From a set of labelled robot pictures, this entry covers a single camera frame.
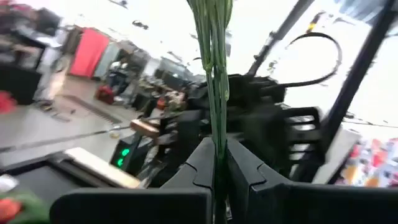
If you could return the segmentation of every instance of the colorful poster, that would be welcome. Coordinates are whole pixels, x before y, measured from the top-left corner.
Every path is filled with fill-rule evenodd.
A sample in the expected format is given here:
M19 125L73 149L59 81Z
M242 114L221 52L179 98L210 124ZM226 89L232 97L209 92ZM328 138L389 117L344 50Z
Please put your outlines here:
M362 139L353 146L338 185L398 186L398 139Z

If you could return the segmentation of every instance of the green led light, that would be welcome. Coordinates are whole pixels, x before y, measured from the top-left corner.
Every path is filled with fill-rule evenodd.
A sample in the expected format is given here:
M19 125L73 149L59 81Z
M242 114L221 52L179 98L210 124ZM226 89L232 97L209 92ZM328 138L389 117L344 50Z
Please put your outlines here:
M118 160L118 166L121 167L123 165L123 159Z
M126 156L127 154L129 154L129 152L130 152L130 149L124 149L122 151L122 156Z

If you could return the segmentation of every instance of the red curtain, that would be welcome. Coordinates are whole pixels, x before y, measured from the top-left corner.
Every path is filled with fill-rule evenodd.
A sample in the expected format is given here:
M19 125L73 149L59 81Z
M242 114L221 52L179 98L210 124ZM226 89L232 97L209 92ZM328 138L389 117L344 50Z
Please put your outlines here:
M85 29L70 73L72 75L91 78L108 44L109 39L105 35L100 34L94 29Z

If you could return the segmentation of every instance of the desk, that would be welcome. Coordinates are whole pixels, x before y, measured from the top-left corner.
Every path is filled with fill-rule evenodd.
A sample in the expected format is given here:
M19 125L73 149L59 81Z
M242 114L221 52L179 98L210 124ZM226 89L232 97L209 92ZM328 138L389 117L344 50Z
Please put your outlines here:
M11 38L15 38L17 44L14 44L9 37L0 36L0 46L12 47L12 50L16 52L16 58L14 60L16 65L21 65L21 60L24 54L36 54L39 52L39 57L34 65L34 70L37 70L42 60L44 50L47 46L31 37L24 35L15 35Z

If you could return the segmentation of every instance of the red fabric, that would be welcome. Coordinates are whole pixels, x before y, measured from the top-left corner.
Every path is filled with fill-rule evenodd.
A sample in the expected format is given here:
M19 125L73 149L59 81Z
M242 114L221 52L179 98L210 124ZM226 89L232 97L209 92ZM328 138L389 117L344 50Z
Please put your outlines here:
M85 29L77 48L75 61L70 69L72 75L92 77L109 39L93 29Z
M107 103L109 105L112 105L114 103L114 95L112 92L112 89L110 89L109 86L104 85L98 88L97 92L95 93L95 97L104 102Z
M9 113L14 110L16 101L5 91L0 91L0 114Z
M21 203L10 198L0 200L0 222L7 223L15 218L22 208Z

